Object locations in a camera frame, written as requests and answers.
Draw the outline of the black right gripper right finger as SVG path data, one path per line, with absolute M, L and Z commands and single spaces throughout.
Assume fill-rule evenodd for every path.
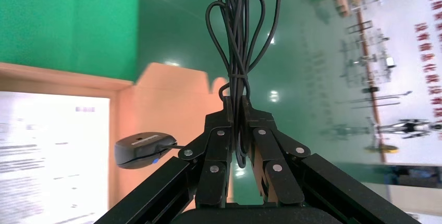
M 241 139 L 270 223 L 416 223 L 319 154 L 278 130 L 273 116 L 241 99 Z

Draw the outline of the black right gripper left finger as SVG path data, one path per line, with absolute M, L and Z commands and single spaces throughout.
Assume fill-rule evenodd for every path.
M 205 118 L 201 135 L 141 182 L 97 223 L 209 223 L 225 207 L 231 162 L 231 98 Z

